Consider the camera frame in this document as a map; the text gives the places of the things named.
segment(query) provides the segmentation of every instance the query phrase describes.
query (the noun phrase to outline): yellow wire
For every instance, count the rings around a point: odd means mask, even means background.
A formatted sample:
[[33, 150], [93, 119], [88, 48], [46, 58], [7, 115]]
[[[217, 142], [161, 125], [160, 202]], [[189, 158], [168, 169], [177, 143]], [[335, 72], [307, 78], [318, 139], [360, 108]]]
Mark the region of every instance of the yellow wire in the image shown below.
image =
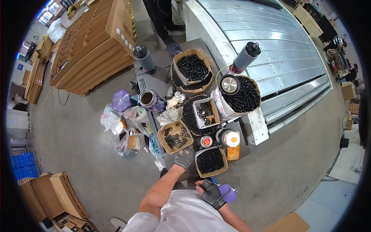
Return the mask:
[[221, 70], [219, 70], [219, 72], [216, 74], [216, 77], [215, 77], [215, 84], [217, 85], [217, 82], [216, 82], [216, 79], [218, 78], [218, 75], [219, 75], [219, 73], [223, 70], [223, 69], [225, 69], [225, 68], [227, 68], [227, 67], [229, 67], [229, 66], [225, 66], [225, 67], [223, 67]]
[[139, 67], [140, 65], [137, 65], [137, 66], [135, 66], [134, 68], [132, 68], [131, 70], [133, 70], [133, 69], [135, 69], [136, 67]]

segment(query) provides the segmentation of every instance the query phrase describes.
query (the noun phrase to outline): gray fingerless glove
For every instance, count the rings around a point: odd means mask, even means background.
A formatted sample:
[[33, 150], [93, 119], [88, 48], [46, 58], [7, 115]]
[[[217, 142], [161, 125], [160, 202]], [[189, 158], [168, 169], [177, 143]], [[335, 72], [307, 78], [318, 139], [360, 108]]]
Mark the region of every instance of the gray fingerless glove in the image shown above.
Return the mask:
[[204, 194], [202, 194], [201, 198], [204, 199], [204, 201], [206, 201], [212, 207], [214, 207], [214, 209], [218, 210], [226, 203], [226, 201], [223, 200], [223, 197], [221, 196], [219, 187], [212, 181], [204, 179], [201, 187], [205, 191]]
[[191, 166], [193, 161], [194, 161], [194, 150], [193, 150], [192, 145], [175, 153], [174, 164], [177, 164], [183, 167], [185, 170], [187, 170], [187, 168]]

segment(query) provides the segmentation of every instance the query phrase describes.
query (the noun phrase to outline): hand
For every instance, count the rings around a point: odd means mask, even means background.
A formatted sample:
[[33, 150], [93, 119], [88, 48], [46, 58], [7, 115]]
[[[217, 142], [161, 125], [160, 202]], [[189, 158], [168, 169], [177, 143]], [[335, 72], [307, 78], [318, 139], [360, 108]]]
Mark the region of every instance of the hand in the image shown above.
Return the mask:
[[175, 153], [174, 164], [181, 166], [182, 168], [184, 168], [184, 170], [186, 170], [189, 166], [191, 166], [193, 161], [194, 161], [194, 150], [193, 150], [192, 145], [189, 145], [183, 150]]
[[219, 187], [213, 182], [204, 179], [196, 182], [196, 189], [200, 193], [201, 198], [210, 204], [214, 209], [219, 210], [226, 201], [223, 200]]

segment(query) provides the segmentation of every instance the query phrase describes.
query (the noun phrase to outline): concrete floor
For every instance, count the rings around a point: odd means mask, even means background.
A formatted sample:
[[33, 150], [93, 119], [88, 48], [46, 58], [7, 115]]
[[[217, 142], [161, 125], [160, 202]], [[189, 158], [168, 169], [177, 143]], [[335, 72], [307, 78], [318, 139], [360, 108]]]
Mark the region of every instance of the concrete floor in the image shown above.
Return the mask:
[[[138, 43], [150, 51], [165, 48], [140, 0], [133, 1]], [[183, 42], [185, 36], [175, 38]], [[319, 51], [323, 44], [316, 41]], [[66, 171], [81, 204], [101, 232], [114, 231], [110, 218], [125, 221], [138, 210], [148, 189], [159, 178], [151, 153], [122, 159], [114, 152], [113, 135], [103, 132], [99, 119], [113, 93], [127, 89], [129, 71], [88, 97], [71, 94], [66, 105], [45, 80], [37, 105], [31, 105], [30, 150], [41, 171]], [[220, 183], [238, 190], [230, 207], [254, 231], [262, 231], [295, 210], [315, 189], [338, 152], [345, 114], [340, 86], [304, 116], [229, 165]], [[65, 102], [68, 93], [59, 91]]]

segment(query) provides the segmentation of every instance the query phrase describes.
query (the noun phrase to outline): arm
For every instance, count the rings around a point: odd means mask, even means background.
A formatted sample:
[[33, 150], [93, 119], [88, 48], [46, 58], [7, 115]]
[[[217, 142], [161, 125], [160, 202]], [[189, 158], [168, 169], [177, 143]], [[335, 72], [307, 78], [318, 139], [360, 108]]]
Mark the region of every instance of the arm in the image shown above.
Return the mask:
[[224, 221], [231, 225], [239, 232], [252, 232], [250, 227], [235, 214], [227, 204], [223, 205], [219, 210]]
[[192, 145], [176, 153], [174, 165], [150, 188], [140, 203], [138, 212], [152, 213], [160, 219], [161, 208], [169, 199], [175, 183], [193, 161], [194, 151]]
[[160, 210], [169, 199], [176, 181], [183, 172], [185, 172], [184, 168], [174, 164], [171, 169], [150, 188], [147, 195], [140, 203], [138, 212], [152, 213], [157, 218], [160, 218]]
[[204, 201], [219, 211], [225, 222], [239, 232], [252, 232], [249, 226], [228, 207], [216, 184], [207, 179], [199, 180], [196, 182], [196, 189]]

